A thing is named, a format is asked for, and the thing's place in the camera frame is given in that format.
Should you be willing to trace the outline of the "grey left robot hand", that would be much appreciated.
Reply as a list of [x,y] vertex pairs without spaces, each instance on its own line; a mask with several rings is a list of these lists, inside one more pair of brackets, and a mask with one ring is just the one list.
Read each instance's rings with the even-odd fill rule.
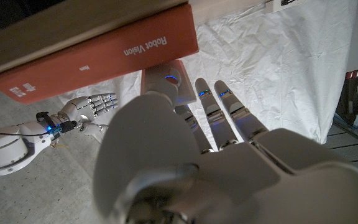
[[267,129],[222,81],[196,89],[218,150],[178,106],[180,72],[112,118],[93,176],[103,223],[358,223],[358,168],[287,129]]

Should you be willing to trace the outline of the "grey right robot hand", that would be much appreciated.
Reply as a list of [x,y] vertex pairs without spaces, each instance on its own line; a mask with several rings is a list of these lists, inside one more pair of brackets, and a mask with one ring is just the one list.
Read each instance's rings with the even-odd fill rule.
[[115,93],[103,93],[74,98],[57,113],[62,123],[75,124],[75,128],[85,135],[92,135],[108,129],[107,124],[96,124],[94,121],[118,107]]

